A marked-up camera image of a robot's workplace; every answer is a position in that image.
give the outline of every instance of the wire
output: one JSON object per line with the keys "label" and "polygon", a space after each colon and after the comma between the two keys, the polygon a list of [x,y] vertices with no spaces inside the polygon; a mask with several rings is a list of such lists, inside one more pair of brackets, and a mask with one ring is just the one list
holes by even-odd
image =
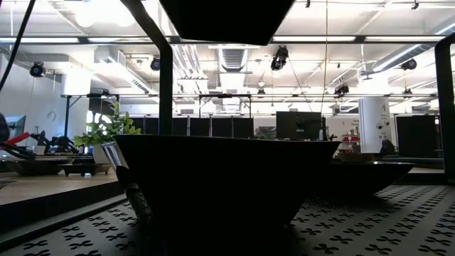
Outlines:
{"label": "wire", "polygon": [[326,0],[326,57],[324,58],[324,84],[323,85],[323,90],[322,90],[322,101],[321,101],[321,113],[322,113],[322,108],[324,106],[324,95],[326,94],[326,80],[327,80],[327,42],[328,38],[328,0]]}
{"label": "wire", "polygon": [[310,102],[309,102],[308,99],[306,98],[304,89],[302,89],[301,86],[300,86],[299,79],[298,79],[298,77],[297,77],[297,74],[296,74],[296,71],[295,71],[295,69],[294,69],[294,66],[292,66],[292,61],[291,61],[291,60],[289,60],[289,64],[290,64],[290,66],[291,66],[292,72],[294,73],[294,76],[296,77],[297,84],[298,84],[299,87],[300,87],[301,93],[304,95],[305,101],[306,101],[306,103],[308,104],[308,107],[310,107],[310,111],[313,112],[313,110],[311,109]]}
{"label": "wire", "polygon": [[19,45],[21,44],[23,33],[26,30],[28,19],[30,18],[31,12],[33,10],[33,7],[35,6],[35,2],[36,2],[36,0],[30,0],[30,3],[28,3],[27,10],[26,10],[25,14],[23,15],[22,24],[21,24],[21,27],[20,27],[19,32],[17,34],[16,42],[14,43],[13,50],[11,51],[11,55],[9,56],[8,65],[6,66],[5,73],[3,74],[3,77],[1,77],[0,92],[1,92],[1,89],[3,89],[3,86],[5,86],[6,79],[8,78],[8,75],[9,75],[9,73],[10,73],[12,67],[13,67],[14,58],[16,58],[16,54],[17,54],[17,51],[19,49]]}

